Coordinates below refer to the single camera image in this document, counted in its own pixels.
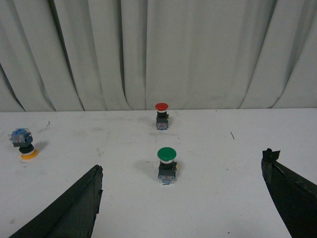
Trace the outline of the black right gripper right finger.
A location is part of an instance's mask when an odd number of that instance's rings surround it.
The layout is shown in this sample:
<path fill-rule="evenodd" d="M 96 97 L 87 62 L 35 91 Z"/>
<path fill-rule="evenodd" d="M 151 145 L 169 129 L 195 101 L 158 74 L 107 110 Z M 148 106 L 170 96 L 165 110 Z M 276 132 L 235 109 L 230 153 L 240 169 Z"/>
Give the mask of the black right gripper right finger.
<path fill-rule="evenodd" d="M 317 236 L 317 185 L 279 163 L 279 151 L 263 151 L 262 175 L 273 203 L 293 238 Z"/>

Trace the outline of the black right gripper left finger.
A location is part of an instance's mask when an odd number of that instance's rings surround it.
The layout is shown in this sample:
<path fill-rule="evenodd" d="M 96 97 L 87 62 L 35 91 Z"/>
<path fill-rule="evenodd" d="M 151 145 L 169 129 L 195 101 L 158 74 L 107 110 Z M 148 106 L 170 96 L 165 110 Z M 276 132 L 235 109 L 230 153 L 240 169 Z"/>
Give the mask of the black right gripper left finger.
<path fill-rule="evenodd" d="M 103 169 L 93 166 L 12 238 L 90 238 L 102 197 Z"/>

